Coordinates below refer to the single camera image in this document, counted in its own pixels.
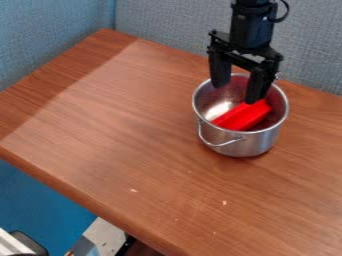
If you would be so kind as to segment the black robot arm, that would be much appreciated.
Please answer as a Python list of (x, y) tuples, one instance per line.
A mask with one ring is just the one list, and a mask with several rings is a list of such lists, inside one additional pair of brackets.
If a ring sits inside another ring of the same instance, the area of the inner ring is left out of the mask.
[(280, 0), (286, 13), (278, 17), (275, 0), (234, 0), (229, 31), (212, 29), (207, 46), (209, 78), (215, 88), (231, 81), (231, 66), (250, 72), (244, 102), (254, 104), (266, 97), (276, 79), (283, 55), (270, 46), (274, 25), (286, 20), (288, 3)]

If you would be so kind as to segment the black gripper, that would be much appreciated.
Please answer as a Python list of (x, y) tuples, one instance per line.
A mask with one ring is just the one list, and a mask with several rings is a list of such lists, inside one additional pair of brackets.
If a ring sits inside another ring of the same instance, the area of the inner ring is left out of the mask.
[(275, 66), (282, 55), (271, 48), (274, 26), (284, 21), (278, 16), (278, 3), (232, 3), (231, 23), (227, 32), (212, 29), (207, 47), (209, 77), (215, 88), (231, 81), (231, 66), (235, 65), (251, 72), (244, 102), (254, 104), (266, 97), (275, 80), (275, 73), (259, 66), (247, 58), (260, 57), (264, 66)]

